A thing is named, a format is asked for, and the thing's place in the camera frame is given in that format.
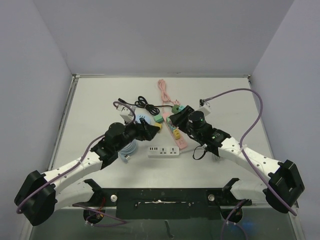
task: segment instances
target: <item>socket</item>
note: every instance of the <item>socket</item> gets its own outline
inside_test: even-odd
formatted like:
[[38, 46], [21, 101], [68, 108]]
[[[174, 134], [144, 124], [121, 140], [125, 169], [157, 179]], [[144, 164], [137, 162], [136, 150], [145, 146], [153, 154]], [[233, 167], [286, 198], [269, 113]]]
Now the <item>socket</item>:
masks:
[[150, 146], [148, 158], [150, 159], [174, 159], [180, 155], [178, 146]]

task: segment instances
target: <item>coiled black cable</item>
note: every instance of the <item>coiled black cable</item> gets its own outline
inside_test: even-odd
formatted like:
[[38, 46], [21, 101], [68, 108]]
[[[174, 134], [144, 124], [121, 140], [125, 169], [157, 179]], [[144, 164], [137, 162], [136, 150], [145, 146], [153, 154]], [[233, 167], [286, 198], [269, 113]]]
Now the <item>coiled black cable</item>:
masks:
[[155, 106], [153, 104], [149, 104], [148, 101], [146, 100], [146, 98], [144, 96], [138, 96], [138, 100], [134, 102], [134, 104], [132, 103], [128, 103], [125, 100], [118, 98], [118, 101], [123, 103], [123, 104], [128, 104], [131, 106], [136, 106], [137, 108], [140, 109], [145, 109], [147, 110], [152, 116], [156, 116], [158, 114], [160, 114], [160, 110], [159, 108], [161, 107], [170, 107], [172, 108], [173, 106], [171, 105], [158, 105]]

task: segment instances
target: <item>gray floor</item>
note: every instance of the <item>gray floor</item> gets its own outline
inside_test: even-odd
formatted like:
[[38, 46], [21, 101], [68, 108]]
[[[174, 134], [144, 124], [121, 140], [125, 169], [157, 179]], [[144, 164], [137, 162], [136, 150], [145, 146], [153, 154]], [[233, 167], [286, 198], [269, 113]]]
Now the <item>gray floor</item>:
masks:
[[[240, 224], [249, 240], [296, 240], [290, 218], [272, 208], [246, 208]], [[31, 240], [170, 240], [164, 220], [131, 220], [130, 223], [110, 228], [84, 225], [83, 211], [62, 209], [49, 220], [34, 227]], [[113, 220], [104, 219], [101, 224]], [[170, 233], [174, 240], [218, 240], [222, 220], [193, 218], [169, 220]], [[245, 240], [236, 226], [225, 228], [224, 240]]]

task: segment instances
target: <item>pink power strip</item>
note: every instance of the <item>pink power strip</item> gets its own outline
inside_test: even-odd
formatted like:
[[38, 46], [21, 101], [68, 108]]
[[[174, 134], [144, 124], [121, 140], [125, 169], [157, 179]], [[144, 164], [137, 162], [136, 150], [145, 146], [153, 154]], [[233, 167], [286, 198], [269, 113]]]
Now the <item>pink power strip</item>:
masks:
[[163, 120], [164, 120], [164, 124], [168, 128], [173, 140], [175, 141], [175, 143], [179, 147], [179, 149], [185, 149], [186, 147], [188, 147], [188, 143], [185, 141], [184, 137], [182, 136], [182, 132], [180, 131], [180, 138], [178, 140], [176, 140], [174, 135], [173, 135], [173, 133], [171, 132], [168, 124], [167, 124], [167, 117], [169, 117], [170, 115], [171, 115], [170, 112], [165, 112], [165, 113], [162, 114], [162, 117], [163, 117]]

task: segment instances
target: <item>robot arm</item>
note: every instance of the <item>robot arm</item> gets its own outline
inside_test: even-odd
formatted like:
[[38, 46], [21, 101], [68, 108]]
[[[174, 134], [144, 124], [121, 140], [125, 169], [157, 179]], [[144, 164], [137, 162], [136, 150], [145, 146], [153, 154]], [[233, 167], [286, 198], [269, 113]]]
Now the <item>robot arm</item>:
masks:
[[90, 191], [85, 183], [76, 186], [73, 183], [112, 164], [118, 158], [118, 152], [133, 140], [151, 141], [158, 131], [159, 127], [149, 125], [144, 119], [140, 119], [140, 123], [131, 122], [127, 125], [115, 122], [109, 126], [104, 137], [91, 148], [83, 161], [78, 158], [42, 174], [38, 171], [31, 172], [15, 197], [14, 203], [20, 207], [20, 211], [30, 223], [37, 226], [59, 208], [86, 202], [93, 195], [92, 190]]
[[[239, 142], [228, 133], [208, 124], [202, 111], [194, 111], [190, 106], [186, 106], [181, 112], [171, 115], [170, 120], [174, 126], [197, 141], [206, 152], [229, 159], [256, 174], [245, 158]], [[265, 157], [247, 147], [245, 153], [262, 178], [267, 180], [279, 197], [292, 207], [305, 190], [297, 166], [289, 160], [283, 163]], [[238, 178], [233, 178], [230, 182], [227, 184], [228, 190], [236, 199], [266, 200], [277, 211], [288, 212], [288, 209], [264, 184], [241, 181]]]

